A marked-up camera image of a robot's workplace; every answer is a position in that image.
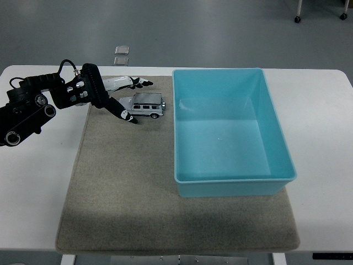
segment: silver toy car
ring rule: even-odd
[[[119,102],[130,114],[136,116],[157,119],[165,111],[165,102],[160,93],[136,93],[133,97],[120,98]]]

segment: mat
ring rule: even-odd
[[[182,198],[174,180],[172,78],[144,77],[165,115],[138,124],[91,107],[57,232],[63,254],[223,255],[298,247],[290,201],[273,196]]]

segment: plastic container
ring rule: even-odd
[[[175,70],[173,90],[180,196],[272,195],[295,179],[262,69]]]

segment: screw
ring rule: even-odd
[[[13,108],[13,109],[12,109],[12,112],[18,114],[18,113],[20,113],[21,111],[20,111],[18,108]]]
[[[38,96],[36,101],[37,101],[37,103],[39,105],[45,105],[46,104],[45,97],[42,97],[42,96]]]

